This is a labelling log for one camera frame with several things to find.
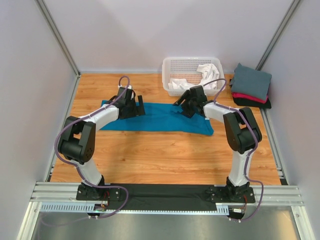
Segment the blue t shirt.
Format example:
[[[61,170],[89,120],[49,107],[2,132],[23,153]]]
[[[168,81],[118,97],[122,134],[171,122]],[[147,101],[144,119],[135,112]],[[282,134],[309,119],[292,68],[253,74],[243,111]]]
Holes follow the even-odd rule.
[[[144,103],[145,115],[118,119],[101,128],[102,131],[185,132],[212,136],[214,130],[208,119],[195,114],[182,115],[182,109],[166,103]]]

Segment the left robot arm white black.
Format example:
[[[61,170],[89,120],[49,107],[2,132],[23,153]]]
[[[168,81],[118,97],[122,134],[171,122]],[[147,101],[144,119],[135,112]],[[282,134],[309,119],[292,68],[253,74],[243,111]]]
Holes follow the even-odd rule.
[[[69,116],[55,143],[55,153],[64,163],[76,168],[81,177],[76,199],[80,201],[106,201],[108,190],[104,188],[104,176],[93,160],[96,133],[116,120],[145,115],[142,95],[133,89],[120,86],[117,95],[105,101],[97,110],[81,116]]]

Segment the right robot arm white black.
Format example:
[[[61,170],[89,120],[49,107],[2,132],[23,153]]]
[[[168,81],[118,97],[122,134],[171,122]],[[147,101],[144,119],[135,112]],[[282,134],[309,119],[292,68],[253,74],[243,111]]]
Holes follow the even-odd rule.
[[[231,171],[225,186],[210,186],[206,191],[214,203],[255,203],[248,172],[262,133],[249,107],[233,108],[208,100],[202,86],[186,90],[173,104],[182,108],[187,118],[195,114],[224,124],[226,139],[232,149]]]

